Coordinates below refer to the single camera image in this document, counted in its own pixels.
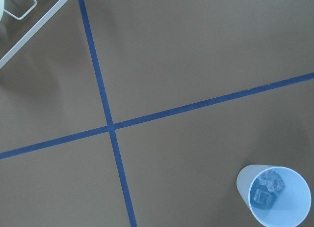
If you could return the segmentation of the light blue plastic cup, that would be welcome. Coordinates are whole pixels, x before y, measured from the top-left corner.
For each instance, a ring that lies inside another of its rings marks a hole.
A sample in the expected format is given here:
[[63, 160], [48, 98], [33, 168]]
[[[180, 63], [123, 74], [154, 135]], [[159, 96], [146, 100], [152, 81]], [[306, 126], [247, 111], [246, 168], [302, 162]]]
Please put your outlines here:
[[[282, 178], [285, 187], [270, 209], [260, 209], [252, 205], [250, 194], [254, 182], [266, 171], [276, 172]], [[269, 165], [246, 166], [237, 176], [236, 187], [252, 215], [265, 227], [296, 227], [305, 220], [311, 208], [312, 197], [307, 182], [290, 168]]]

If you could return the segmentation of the clear ice cube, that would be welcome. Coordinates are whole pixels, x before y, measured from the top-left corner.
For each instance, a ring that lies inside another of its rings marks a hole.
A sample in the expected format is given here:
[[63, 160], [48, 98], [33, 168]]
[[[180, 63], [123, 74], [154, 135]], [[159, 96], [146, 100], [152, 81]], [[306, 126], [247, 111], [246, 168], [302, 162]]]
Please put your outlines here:
[[267, 210], [272, 208], [277, 196], [268, 191], [266, 186], [253, 184], [250, 191], [250, 203], [252, 207]]
[[281, 176], [274, 170], [266, 170], [258, 176], [259, 184], [265, 186], [269, 192], [280, 193], [286, 186]]

